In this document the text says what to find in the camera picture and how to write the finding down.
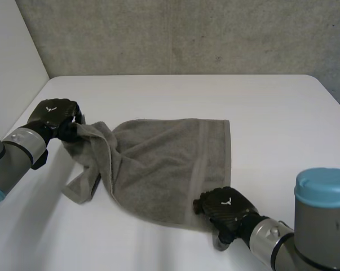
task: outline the concrete wall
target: concrete wall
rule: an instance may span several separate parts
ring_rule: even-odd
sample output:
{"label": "concrete wall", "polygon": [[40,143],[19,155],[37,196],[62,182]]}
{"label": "concrete wall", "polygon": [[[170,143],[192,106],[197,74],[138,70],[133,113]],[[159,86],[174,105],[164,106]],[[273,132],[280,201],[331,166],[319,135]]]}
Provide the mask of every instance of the concrete wall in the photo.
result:
{"label": "concrete wall", "polygon": [[17,0],[50,77],[307,74],[340,103],[340,0]]}
{"label": "concrete wall", "polygon": [[37,93],[48,74],[14,0],[0,0],[0,138]]}

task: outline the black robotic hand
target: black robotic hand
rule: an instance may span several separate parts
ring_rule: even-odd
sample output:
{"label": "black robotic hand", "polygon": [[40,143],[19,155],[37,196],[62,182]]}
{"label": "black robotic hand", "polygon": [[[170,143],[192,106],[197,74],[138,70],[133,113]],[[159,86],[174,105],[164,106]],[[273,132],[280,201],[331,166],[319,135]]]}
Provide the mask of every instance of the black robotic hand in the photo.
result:
{"label": "black robotic hand", "polygon": [[205,214],[210,222],[219,230],[219,240],[230,244],[238,236],[241,220],[250,213],[258,213],[257,209],[241,193],[231,187],[216,188],[202,193],[193,201],[196,214]]}
{"label": "black robotic hand", "polygon": [[[52,138],[66,142],[77,140],[77,127],[72,125],[73,120],[82,123],[82,113],[77,102],[69,99],[50,99],[41,101],[32,112],[23,128],[37,132],[45,141],[46,146]],[[48,151],[32,165],[38,169],[47,161]]]}
{"label": "black robotic hand", "polygon": [[49,129],[50,138],[62,141],[76,140],[76,127],[72,121],[82,123],[82,114],[77,102],[69,99],[50,99],[41,101],[28,119],[27,124],[38,124]]}

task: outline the towel fold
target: towel fold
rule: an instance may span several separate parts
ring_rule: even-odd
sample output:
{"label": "towel fold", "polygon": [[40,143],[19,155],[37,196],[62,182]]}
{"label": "towel fold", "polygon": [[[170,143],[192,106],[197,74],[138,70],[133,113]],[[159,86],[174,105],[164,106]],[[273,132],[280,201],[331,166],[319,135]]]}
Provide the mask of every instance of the towel fold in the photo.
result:
{"label": "towel fold", "polygon": [[229,186],[229,121],[132,120],[113,131],[103,122],[76,125],[81,140],[63,144],[84,170],[63,188],[69,199],[90,200],[102,178],[109,195],[141,218],[210,230],[192,202]]}

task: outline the white wall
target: white wall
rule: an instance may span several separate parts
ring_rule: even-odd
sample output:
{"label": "white wall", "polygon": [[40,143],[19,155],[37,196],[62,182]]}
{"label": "white wall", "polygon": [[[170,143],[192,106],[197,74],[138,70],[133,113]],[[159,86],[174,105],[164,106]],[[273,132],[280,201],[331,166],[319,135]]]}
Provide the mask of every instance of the white wall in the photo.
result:
{"label": "white wall", "polygon": [[0,138],[47,81],[15,0],[0,0]]}

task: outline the logo on robotic hand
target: logo on robotic hand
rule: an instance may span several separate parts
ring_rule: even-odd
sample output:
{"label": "logo on robotic hand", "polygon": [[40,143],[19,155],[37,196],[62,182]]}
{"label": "logo on robotic hand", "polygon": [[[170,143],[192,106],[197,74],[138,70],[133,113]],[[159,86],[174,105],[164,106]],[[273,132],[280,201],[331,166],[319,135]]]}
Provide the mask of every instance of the logo on robotic hand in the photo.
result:
{"label": "logo on robotic hand", "polygon": [[222,205],[231,205],[231,197],[227,202],[221,202]]}
{"label": "logo on robotic hand", "polygon": [[57,107],[55,107],[55,108],[48,108],[48,107],[46,106],[46,109],[47,109],[48,112],[51,112],[51,111],[53,111],[54,109],[57,109]]}

